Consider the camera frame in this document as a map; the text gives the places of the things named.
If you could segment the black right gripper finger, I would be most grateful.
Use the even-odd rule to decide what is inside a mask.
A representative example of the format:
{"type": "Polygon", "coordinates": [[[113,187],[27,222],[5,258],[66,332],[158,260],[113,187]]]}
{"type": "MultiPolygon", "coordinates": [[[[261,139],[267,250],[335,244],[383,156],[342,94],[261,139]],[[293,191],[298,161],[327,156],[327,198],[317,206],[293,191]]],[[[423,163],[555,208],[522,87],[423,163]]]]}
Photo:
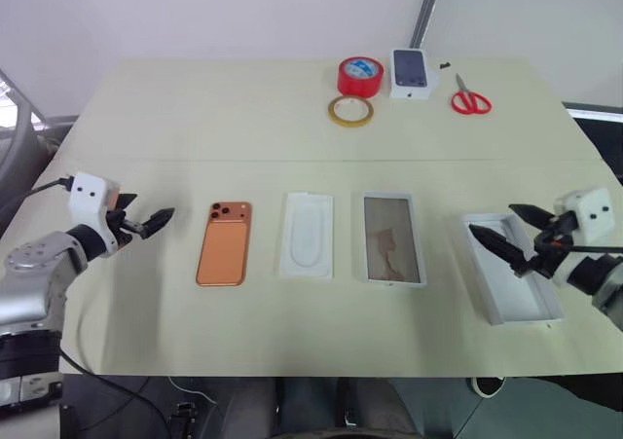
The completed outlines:
{"type": "Polygon", "coordinates": [[[523,276],[530,271],[523,250],[505,236],[481,225],[470,224],[468,229],[483,247],[506,262],[516,276],[523,276]]]}
{"type": "Polygon", "coordinates": [[[525,223],[536,229],[546,229],[555,215],[532,204],[513,203],[509,208],[525,223]]]}

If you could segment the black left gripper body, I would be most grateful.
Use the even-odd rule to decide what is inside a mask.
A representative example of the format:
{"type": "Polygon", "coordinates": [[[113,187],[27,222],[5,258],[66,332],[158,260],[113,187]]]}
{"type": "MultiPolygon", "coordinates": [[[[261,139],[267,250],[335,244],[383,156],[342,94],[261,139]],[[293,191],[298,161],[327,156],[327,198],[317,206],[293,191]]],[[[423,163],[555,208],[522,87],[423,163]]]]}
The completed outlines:
{"type": "Polygon", "coordinates": [[[134,236],[138,236],[142,239],[146,238],[145,227],[136,221],[128,219],[126,212],[122,209],[107,211],[106,223],[119,249],[131,243],[134,236]]]}

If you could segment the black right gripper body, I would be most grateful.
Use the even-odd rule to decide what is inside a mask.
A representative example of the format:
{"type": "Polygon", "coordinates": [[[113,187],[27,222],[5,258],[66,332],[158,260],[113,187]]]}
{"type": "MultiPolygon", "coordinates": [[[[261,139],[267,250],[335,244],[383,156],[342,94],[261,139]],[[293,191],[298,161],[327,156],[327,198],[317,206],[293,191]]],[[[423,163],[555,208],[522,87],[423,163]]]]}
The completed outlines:
{"type": "Polygon", "coordinates": [[[578,228],[575,213],[572,211],[555,215],[546,229],[538,229],[533,240],[535,255],[528,260],[530,272],[552,278],[556,270],[569,255],[573,246],[572,232],[578,228]]]}

